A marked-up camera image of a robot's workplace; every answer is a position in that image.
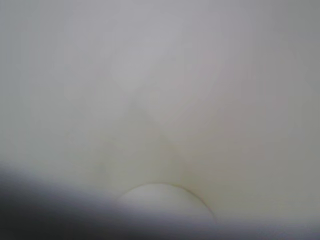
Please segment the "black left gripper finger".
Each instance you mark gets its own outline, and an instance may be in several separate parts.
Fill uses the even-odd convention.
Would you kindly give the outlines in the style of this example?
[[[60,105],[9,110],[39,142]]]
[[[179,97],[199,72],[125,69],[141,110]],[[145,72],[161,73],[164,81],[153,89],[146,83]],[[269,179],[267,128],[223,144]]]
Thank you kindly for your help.
[[[94,192],[0,166],[2,240],[138,240],[116,205]]]

